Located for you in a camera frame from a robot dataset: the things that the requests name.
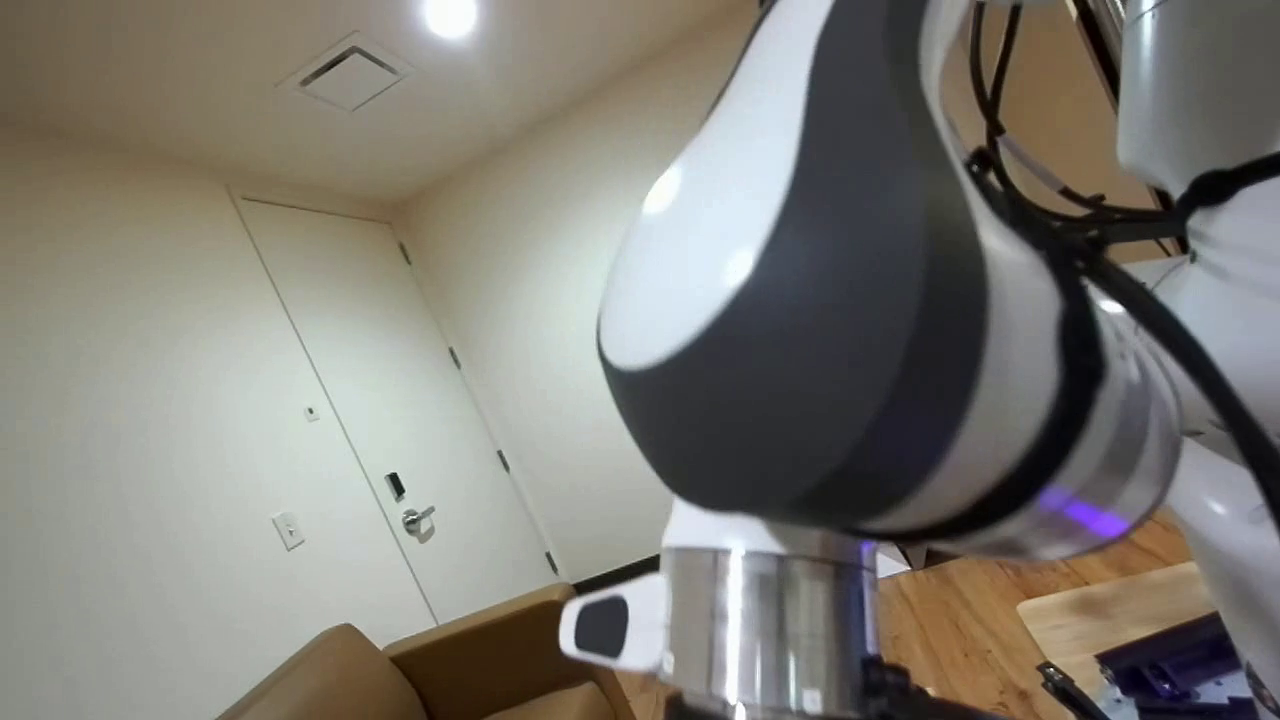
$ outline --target ceiling vent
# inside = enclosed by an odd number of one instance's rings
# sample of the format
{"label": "ceiling vent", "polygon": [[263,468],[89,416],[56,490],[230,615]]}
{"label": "ceiling vent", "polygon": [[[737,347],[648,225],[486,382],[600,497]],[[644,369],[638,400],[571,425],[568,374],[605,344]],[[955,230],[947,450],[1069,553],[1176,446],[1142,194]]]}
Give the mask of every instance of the ceiling vent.
{"label": "ceiling vent", "polygon": [[345,113],[354,113],[363,106],[373,106],[374,95],[384,95],[392,84],[401,82],[401,72],[373,56],[361,45],[341,49],[336,56],[321,62],[321,69],[312,69],[301,82],[301,94],[336,106]]}

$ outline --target metal cylinder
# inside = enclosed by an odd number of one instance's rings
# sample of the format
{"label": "metal cylinder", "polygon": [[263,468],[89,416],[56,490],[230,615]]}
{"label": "metal cylinder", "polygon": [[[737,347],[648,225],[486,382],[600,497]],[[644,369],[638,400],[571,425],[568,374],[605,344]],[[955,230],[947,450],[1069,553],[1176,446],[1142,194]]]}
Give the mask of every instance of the metal cylinder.
{"label": "metal cylinder", "polygon": [[854,715],[874,649],[860,553],[663,553],[672,635],[663,680],[692,709],[730,720]]}

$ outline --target wooden surface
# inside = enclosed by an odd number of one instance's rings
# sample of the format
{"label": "wooden surface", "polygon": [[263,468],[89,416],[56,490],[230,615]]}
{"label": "wooden surface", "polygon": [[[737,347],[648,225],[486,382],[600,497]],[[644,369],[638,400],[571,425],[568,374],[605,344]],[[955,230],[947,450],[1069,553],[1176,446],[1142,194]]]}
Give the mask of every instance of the wooden surface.
{"label": "wooden surface", "polygon": [[1150,570],[1182,566],[1187,549],[1166,521],[1142,524],[1131,539],[1069,566],[950,559],[881,583],[884,657],[911,669],[911,680],[998,715],[1069,715],[1040,691],[1044,651],[1016,609],[1036,597],[1106,583]]}
{"label": "wooden surface", "polygon": [[1104,690],[1097,651],[1142,639],[1207,613],[1211,601],[1196,566],[1055,591],[1016,609],[1040,651],[1077,675],[1087,698],[1101,698]]}

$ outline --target robotic arm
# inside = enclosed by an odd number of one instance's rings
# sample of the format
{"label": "robotic arm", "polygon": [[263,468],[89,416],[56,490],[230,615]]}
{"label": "robotic arm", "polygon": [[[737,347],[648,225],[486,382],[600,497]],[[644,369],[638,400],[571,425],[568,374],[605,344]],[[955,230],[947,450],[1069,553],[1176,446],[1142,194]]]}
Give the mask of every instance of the robotic arm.
{"label": "robotic arm", "polygon": [[[955,0],[772,4],[648,194],[600,361],[679,500],[659,578],[568,609],[571,657],[659,674],[721,715],[874,715],[884,690],[923,698],[867,665],[850,535],[1060,559],[1158,510],[1179,395],[1207,403],[965,169],[940,113],[965,16]],[[1244,216],[1275,220],[1267,194]],[[1196,269],[1163,277],[1173,307],[1224,307],[1176,277]]]}

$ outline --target light switch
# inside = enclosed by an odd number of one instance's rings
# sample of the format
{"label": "light switch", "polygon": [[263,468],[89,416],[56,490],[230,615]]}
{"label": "light switch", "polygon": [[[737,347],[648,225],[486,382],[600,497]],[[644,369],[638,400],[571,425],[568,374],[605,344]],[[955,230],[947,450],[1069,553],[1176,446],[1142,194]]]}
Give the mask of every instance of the light switch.
{"label": "light switch", "polygon": [[274,530],[282,553],[296,553],[296,549],[309,544],[302,532],[296,530],[296,521],[292,521],[287,512],[273,515],[273,530]]}

